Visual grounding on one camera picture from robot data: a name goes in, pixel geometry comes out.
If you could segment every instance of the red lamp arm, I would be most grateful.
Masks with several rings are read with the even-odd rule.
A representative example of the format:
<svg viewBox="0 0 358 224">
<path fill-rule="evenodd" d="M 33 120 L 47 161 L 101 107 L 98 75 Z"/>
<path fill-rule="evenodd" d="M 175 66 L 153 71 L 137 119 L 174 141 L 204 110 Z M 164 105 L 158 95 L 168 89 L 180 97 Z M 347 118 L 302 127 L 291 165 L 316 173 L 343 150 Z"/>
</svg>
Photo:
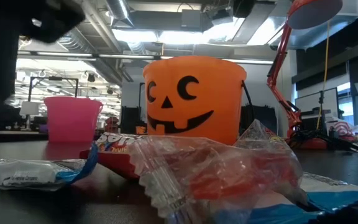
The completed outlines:
<svg viewBox="0 0 358 224">
<path fill-rule="evenodd" d="M 283 29 L 284 29 L 283 35 L 280 44 L 278 45 L 277 55 L 267 75 L 268 77 L 267 85 L 273 92 L 278 102 L 283 106 L 285 112 L 287 113 L 288 125 L 289 125 L 287 137 L 289 138 L 291 134 L 294 132 L 294 128 L 297 127 L 299 124 L 301 124 L 301 119 L 300 119 L 301 111 L 299 110 L 299 108 L 293 105 L 291 101 L 285 100 L 284 96 L 279 92 L 279 90 L 276 87 L 278 73 L 280 72 L 285 57 L 287 56 L 287 45 L 292 31 L 291 27 L 288 26 L 287 22 L 285 23 Z"/>
</svg>

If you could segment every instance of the red candy wrapper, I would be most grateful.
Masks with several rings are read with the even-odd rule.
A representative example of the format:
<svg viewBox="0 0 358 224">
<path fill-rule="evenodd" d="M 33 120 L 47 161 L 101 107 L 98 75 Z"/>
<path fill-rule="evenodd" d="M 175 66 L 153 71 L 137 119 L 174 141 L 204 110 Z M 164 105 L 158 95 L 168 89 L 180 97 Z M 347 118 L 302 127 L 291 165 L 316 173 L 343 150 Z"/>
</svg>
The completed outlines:
<svg viewBox="0 0 358 224">
<path fill-rule="evenodd" d="M 132 134 L 103 133 L 96 141 L 98 146 L 98 163 L 111 169 L 126 179 L 137 179 L 127 146 L 141 138 Z M 87 158 L 89 151 L 82 151 L 80 158 Z"/>
</svg>

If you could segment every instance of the white candy wrapper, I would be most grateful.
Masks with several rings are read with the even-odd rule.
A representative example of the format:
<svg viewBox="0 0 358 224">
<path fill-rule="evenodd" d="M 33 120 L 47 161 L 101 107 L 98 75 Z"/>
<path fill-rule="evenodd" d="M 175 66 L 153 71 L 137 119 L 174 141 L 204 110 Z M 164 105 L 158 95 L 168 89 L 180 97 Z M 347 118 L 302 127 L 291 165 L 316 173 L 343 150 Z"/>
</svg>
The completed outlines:
<svg viewBox="0 0 358 224">
<path fill-rule="evenodd" d="M 98 161 L 97 152 L 98 148 L 93 144 L 87 160 L 0 159 L 0 189 L 58 190 L 90 174 Z"/>
</svg>

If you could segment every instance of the pumpkin bucket eye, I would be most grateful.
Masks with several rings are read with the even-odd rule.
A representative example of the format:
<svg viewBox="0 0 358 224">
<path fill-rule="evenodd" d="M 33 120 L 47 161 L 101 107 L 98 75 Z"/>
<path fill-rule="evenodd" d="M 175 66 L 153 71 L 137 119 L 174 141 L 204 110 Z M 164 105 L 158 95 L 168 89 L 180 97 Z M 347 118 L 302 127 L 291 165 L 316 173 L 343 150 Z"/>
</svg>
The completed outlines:
<svg viewBox="0 0 358 224">
<path fill-rule="evenodd" d="M 156 86 L 156 84 L 154 81 L 151 81 L 147 85 L 147 99 L 150 101 L 150 103 L 153 103 L 155 101 L 155 97 L 152 97 L 152 95 L 150 94 L 151 89 L 155 86 Z"/>
<path fill-rule="evenodd" d="M 191 75 L 185 76 L 181 78 L 178 82 L 177 90 L 179 96 L 184 100 L 194 100 L 197 98 L 197 96 L 190 95 L 187 90 L 187 84 L 189 83 L 198 83 L 198 80 L 195 77 L 192 77 Z"/>
</svg>

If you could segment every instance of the lamp head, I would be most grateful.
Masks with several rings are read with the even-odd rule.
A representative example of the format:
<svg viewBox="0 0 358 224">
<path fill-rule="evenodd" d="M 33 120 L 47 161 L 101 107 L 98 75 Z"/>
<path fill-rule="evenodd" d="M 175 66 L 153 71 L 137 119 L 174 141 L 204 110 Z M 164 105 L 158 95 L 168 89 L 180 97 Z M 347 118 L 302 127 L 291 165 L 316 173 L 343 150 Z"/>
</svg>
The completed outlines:
<svg viewBox="0 0 358 224">
<path fill-rule="evenodd" d="M 342 0 L 294 0 L 287 23 L 292 29 L 312 28 L 332 19 L 342 5 Z"/>
</svg>

